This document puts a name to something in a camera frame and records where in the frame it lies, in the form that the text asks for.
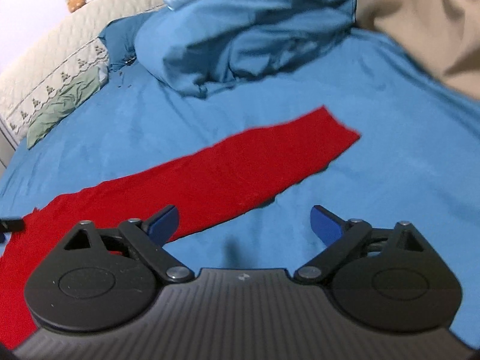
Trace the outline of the red knit garment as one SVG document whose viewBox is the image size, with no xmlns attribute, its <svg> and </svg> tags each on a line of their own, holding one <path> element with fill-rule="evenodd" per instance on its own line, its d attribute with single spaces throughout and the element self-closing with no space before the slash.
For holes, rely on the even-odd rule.
<svg viewBox="0 0 480 360">
<path fill-rule="evenodd" d="M 24 300 L 27 279 L 83 219 L 113 228 L 167 205 L 180 214 L 174 239 L 250 211 L 325 169 L 359 133 L 319 108 L 292 121 L 256 127 L 159 166 L 55 197 L 24 217 L 1 256 L 1 342 L 13 349 L 35 331 Z"/>
</svg>

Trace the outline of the blue bed sheet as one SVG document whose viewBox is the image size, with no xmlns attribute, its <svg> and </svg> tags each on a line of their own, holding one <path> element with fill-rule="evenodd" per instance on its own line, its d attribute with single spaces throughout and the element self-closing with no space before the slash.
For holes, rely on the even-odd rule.
<svg viewBox="0 0 480 360">
<path fill-rule="evenodd" d="M 451 328 L 479 344 L 479 104 L 418 70 L 390 38 L 355 29 L 294 72 L 202 100 L 182 97 L 134 63 L 1 178 L 1 215 L 19 217 L 68 194 L 192 154 L 244 129 L 327 107 L 360 140 L 321 173 L 264 206 L 174 241 L 192 269 L 294 270 L 322 249 L 316 204 L 379 228 L 408 220 L 454 271 L 463 301 Z"/>
</svg>

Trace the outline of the green pillow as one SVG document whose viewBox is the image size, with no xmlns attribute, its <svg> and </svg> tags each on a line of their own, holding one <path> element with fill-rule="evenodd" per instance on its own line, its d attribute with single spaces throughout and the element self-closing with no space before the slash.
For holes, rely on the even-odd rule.
<svg viewBox="0 0 480 360">
<path fill-rule="evenodd" d="M 26 135 L 27 149 L 30 150 L 38 144 L 63 119 L 100 91 L 107 81 L 107 66 L 99 64 L 81 73 L 61 89 L 30 123 Z"/>
</svg>

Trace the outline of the cream quilted headboard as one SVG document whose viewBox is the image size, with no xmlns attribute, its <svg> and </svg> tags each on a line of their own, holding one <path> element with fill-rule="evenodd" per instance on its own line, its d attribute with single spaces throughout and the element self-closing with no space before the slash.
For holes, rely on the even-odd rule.
<svg viewBox="0 0 480 360">
<path fill-rule="evenodd" d="M 112 21 L 156 11 L 163 0 L 94 0 L 69 15 L 1 78 L 1 131 L 17 147 L 34 116 L 74 78 L 109 60 L 98 35 Z"/>
</svg>

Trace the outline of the dark blue pillow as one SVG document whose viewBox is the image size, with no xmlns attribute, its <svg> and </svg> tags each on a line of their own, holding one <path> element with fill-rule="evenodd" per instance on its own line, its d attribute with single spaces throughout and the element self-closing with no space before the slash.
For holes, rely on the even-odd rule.
<svg viewBox="0 0 480 360">
<path fill-rule="evenodd" d="M 98 38 L 108 52 L 108 70 L 117 72 L 131 65 L 136 59 L 134 40 L 140 27 L 154 14 L 145 12 L 113 20 L 99 34 Z"/>
</svg>

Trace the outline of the beige curtain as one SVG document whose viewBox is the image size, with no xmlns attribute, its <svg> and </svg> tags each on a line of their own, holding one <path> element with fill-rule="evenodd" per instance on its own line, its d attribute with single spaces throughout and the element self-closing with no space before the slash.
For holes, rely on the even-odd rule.
<svg viewBox="0 0 480 360">
<path fill-rule="evenodd" d="M 445 86 L 479 99 L 479 0 L 357 0 L 355 18 Z"/>
</svg>

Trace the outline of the blue folded duvet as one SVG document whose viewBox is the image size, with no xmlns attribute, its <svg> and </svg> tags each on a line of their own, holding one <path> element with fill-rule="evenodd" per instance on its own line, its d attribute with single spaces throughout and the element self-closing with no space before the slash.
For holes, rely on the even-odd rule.
<svg viewBox="0 0 480 360">
<path fill-rule="evenodd" d="M 137 32 L 138 62 L 181 96 L 207 98 L 330 51 L 356 0 L 197 0 L 159 11 Z"/>
</svg>

